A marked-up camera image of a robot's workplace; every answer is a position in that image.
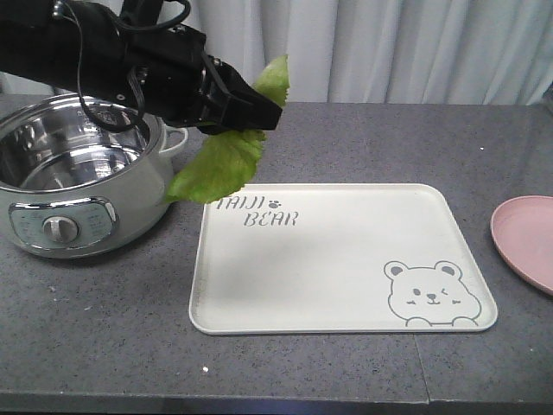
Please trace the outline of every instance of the white curtain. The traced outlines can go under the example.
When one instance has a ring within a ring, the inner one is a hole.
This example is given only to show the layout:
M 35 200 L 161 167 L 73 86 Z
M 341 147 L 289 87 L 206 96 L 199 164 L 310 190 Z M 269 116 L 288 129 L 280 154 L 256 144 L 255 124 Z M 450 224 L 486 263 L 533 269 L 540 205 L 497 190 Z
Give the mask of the white curtain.
M 122 0 L 100 3 L 119 11 Z M 292 101 L 519 104 L 553 82 L 553 0 L 191 0 L 207 52 L 253 81 L 289 55 Z M 161 19 L 178 13 L 165 3 Z M 45 86 L 11 75 L 9 93 Z

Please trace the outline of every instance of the silver knob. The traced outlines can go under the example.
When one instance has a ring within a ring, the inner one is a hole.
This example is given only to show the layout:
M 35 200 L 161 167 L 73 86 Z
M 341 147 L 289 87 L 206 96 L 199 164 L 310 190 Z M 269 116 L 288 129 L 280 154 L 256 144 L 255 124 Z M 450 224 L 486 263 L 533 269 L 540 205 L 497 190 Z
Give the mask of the silver knob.
M 42 224 L 44 234 L 54 242 L 66 244 L 79 235 L 79 225 L 65 216 L 50 216 Z

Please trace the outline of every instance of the white tray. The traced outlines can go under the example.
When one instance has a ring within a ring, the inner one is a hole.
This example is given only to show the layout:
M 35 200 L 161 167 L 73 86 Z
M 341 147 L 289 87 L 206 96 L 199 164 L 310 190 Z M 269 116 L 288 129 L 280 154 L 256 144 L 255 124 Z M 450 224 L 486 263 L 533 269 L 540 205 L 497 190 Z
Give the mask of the white tray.
M 189 315 L 214 335 L 455 332 L 497 307 L 436 189 L 251 184 L 205 207 Z

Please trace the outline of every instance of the bear illustration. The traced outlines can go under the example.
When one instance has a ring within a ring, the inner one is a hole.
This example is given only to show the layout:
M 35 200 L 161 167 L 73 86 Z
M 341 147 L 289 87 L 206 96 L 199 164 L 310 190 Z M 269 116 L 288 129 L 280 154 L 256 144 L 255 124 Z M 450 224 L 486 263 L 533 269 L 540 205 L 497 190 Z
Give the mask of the bear illustration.
M 439 261 L 433 268 L 414 267 L 391 261 L 384 267 L 391 280 L 388 304 L 405 320 L 406 327 L 478 326 L 482 306 L 461 282 L 459 266 Z

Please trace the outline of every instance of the lettuce leaf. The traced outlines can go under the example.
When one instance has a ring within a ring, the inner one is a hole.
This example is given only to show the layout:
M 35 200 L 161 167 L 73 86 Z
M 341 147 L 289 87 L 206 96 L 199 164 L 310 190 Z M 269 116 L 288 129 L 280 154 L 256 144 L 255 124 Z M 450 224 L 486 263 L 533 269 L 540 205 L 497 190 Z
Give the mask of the lettuce leaf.
M 273 60 L 252 87 L 284 106 L 289 88 L 288 57 Z M 260 130 L 208 136 L 194 160 L 173 177 L 165 200 L 210 203 L 240 190 L 256 173 L 265 139 Z

